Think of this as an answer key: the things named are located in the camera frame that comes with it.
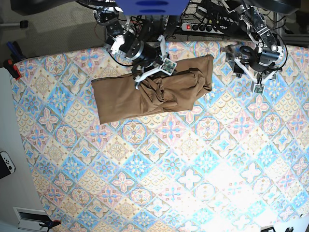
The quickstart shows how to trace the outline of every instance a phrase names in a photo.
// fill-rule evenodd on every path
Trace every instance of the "power strip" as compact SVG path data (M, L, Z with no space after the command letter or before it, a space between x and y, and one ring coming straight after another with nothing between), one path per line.
M212 34L220 34L224 35L222 32L215 31L213 28L210 31L207 31L207 26L211 26L208 24L199 24L199 23L183 23L182 24L182 30L183 31L193 31L193 32L203 32L203 33L212 33Z

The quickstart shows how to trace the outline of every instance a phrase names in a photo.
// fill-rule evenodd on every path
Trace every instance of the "brown cloth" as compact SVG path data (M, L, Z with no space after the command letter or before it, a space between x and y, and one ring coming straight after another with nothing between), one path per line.
M192 110L194 102L211 91L213 56L177 62L176 75L146 78L135 89L133 74L92 82L100 123L129 117Z

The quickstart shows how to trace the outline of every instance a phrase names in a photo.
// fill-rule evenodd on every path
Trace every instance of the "black cable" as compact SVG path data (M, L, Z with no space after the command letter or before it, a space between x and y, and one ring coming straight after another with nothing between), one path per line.
M264 16L269 16L269 14L271 13L271 11L269 11L267 14L263 14Z
M282 17L280 20L278 20L278 21L273 21L273 20L271 20L271 21L273 21L274 23L278 23L278 22L280 22L282 19L284 18L284 23L283 23L283 25L282 26L279 26L279 27L276 27L276 28L271 28L271 27L269 27L268 25L267 25L267 27L269 28L269 29L271 29L271 30L276 30L276 29L279 29L279 28L283 28L284 26L285 26L285 23L286 23L286 16L284 16L284 17Z
M108 53L108 54L110 54L111 58L112 58L117 64L119 64L119 65L121 65L121 66L124 66L124 67L132 67L132 66L133 66L132 64L131 64L131 65L122 64L122 63L118 62L118 61L111 55L111 53Z
M193 20L193 19L197 19L198 21L200 21L201 23L203 23L203 20L205 19L203 19L203 18L199 18L199 17L197 17L195 14L184 14L183 15L183 17L185 17L185 18L188 18L189 17L189 15L192 15L193 16L193 18L191 18L191 19L186 19L186 20Z
M105 2L105 1L97 1L97 0L79 0L85 5L93 5L93 6L103 6L103 7L115 7L117 6L116 2Z
M170 35L170 36L166 37L166 40L168 40L169 38L173 38L173 39L175 39L175 40L177 39L176 36Z
M83 7L86 7L86 8L88 8L88 9L90 9L90 10L94 10L94 11L97 10L97 8L94 8L94 7L88 6L88 5L86 5L86 4L83 4L83 3L81 3L80 1L77 1L77 3L80 4L80 5L83 6Z
M216 19L213 17L212 11L211 11L211 7L209 6L209 3L210 3L210 2L211 2L211 1L206 1L206 10L207 10L207 12L210 12L209 18L211 19L212 24L217 28L217 30L219 30L219 31L222 32L223 34L228 35L228 33L226 32L227 29L222 29L222 28L220 27L220 25L217 23Z
M248 7L247 7L245 1L244 1L244 0L241 0L241 3L242 3L242 5L245 7L245 14L246 14L246 16L247 16L248 18L250 18L250 15L249 15L249 13L248 13Z
M286 21L286 16L283 16L281 19L279 19L278 21L274 21L273 19L271 19L268 15L265 15L266 17L268 17L273 23L279 23L281 20L285 19Z
M140 22L140 20L141 20L141 18L137 18L137 17L135 17L135 16L131 16L131 21L133 21L133 22L137 22L138 24L139 24L139 26L140 26L140 29L142 28L142 23Z
M118 19L119 21L126 22L126 20L124 20L124 19L120 19L120 18L119 18L119 15L117 16L117 19Z

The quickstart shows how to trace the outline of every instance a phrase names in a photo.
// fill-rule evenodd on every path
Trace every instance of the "table surface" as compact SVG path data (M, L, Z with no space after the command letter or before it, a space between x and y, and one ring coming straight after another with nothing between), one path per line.
M259 95L225 62L228 44L168 43L172 60L215 57L192 111L104 125L90 82L130 68L101 48L18 63L16 117L54 231L259 231L308 215L309 49L289 46Z

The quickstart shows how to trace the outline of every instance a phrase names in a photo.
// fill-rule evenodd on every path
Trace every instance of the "blue floral pattern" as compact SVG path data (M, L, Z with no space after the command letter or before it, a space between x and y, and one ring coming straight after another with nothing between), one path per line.
M91 167L97 175L102 176L107 180L111 179L118 170L117 165L103 154L93 160Z
M170 152L165 157L162 157L159 165L160 169L164 170L167 174L177 176L181 174L185 163L183 159L176 157L173 152Z
M211 91L192 110L103 125L92 80L130 68L102 48L16 64L22 77L11 77L11 88L22 143L58 230L249 231L305 214L309 49L289 46L286 67L260 95L219 50L232 43L168 43L174 61L214 56Z

